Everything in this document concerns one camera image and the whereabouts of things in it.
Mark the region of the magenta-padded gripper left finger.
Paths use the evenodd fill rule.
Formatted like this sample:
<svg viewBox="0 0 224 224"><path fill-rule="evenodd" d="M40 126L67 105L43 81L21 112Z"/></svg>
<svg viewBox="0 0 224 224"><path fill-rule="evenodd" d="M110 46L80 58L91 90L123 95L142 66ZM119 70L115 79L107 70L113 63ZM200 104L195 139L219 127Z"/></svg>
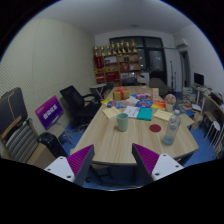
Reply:
<svg viewBox="0 0 224 224"><path fill-rule="evenodd" d="M89 145L68 157L59 156L45 171L82 186L94 155L94 145Z"/></svg>

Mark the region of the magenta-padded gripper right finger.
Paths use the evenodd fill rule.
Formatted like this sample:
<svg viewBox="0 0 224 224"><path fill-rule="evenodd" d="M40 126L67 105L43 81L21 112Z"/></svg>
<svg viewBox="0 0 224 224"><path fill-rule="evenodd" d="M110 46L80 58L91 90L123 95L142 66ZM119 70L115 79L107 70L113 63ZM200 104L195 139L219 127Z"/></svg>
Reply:
<svg viewBox="0 0 224 224"><path fill-rule="evenodd" d="M168 154L157 154L136 143L132 144L132 154L145 184L149 184L183 169L183 166Z"/></svg>

